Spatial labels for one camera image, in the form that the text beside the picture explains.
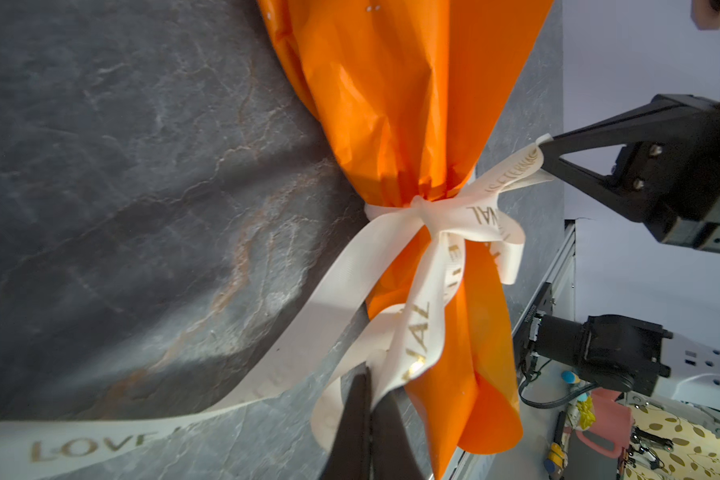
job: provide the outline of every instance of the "pink mug handle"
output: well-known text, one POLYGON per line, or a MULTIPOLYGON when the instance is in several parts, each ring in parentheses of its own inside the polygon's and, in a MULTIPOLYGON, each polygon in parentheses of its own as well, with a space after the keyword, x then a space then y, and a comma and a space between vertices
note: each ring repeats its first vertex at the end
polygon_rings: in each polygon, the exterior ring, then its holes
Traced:
POLYGON ((581 430, 576 430, 576 436, 579 437, 579 440, 581 440, 583 444, 585 444, 589 448, 592 448, 601 455, 605 455, 609 458, 618 458, 621 456, 621 451, 623 450, 621 446, 614 444, 613 450, 606 450, 603 447, 597 445, 592 440, 589 440, 587 437, 585 437, 584 432, 582 432, 581 430))

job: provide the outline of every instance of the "white cylindrical object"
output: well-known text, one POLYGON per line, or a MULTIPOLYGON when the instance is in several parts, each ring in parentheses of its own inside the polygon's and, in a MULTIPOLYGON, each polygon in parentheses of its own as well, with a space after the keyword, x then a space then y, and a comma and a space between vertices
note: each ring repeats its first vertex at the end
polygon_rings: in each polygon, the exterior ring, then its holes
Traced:
POLYGON ((720 30, 720 10, 715 10, 715 0, 693 0, 691 18, 699 30, 720 30))

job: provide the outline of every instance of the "rolled orange paper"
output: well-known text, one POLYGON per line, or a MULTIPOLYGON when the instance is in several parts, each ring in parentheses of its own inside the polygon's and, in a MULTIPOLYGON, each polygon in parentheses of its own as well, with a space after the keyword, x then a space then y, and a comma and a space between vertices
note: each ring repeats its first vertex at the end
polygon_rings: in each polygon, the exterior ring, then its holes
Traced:
MULTIPOLYGON (((368 204, 456 195, 470 178, 553 0, 259 0, 280 62, 368 204)), ((426 228, 368 297, 405 303, 426 228)), ((488 248, 467 242, 440 361, 406 390, 442 478, 456 446, 502 452, 523 435, 510 320, 488 248)))

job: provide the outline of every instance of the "gray tabletop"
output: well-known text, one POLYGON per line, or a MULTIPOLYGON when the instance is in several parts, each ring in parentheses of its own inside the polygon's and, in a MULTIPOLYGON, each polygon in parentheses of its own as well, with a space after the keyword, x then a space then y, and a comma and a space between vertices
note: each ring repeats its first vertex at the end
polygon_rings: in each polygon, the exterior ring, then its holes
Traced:
MULTIPOLYGON (((562 131, 553 8, 478 173, 562 131)), ((500 206, 528 232, 517 321, 562 241, 559 181, 500 206)), ((366 223, 244 0, 0 2, 0 419, 154 418, 234 387, 366 223)), ((367 317, 280 398, 65 478, 315 478, 308 415, 367 317)), ((422 470, 421 422, 397 400, 422 470)))

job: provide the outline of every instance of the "white ribbon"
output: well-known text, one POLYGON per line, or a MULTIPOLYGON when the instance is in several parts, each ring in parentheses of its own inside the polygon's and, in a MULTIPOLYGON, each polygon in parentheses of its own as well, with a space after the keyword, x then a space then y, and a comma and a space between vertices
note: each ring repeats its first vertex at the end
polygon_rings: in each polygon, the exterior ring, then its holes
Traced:
POLYGON ((333 348, 374 284, 417 232, 432 242, 418 264, 403 305, 370 322, 336 367, 312 414, 312 431, 329 450, 343 404, 341 376, 366 362, 372 370, 372 403, 420 376, 440 359, 444 308, 464 274, 464 241, 491 242, 502 283, 513 283, 525 235, 499 211, 499 193, 551 179, 539 170, 538 144, 545 135, 463 188, 454 198, 409 208, 366 206, 371 222, 338 256, 272 348, 218 403, 194 415, 151 420, 92 422, 0 422, 0 480, 30 480, 71 472, 129 452, 179 428, 235 408, 273 398, 314 370, 333 348))

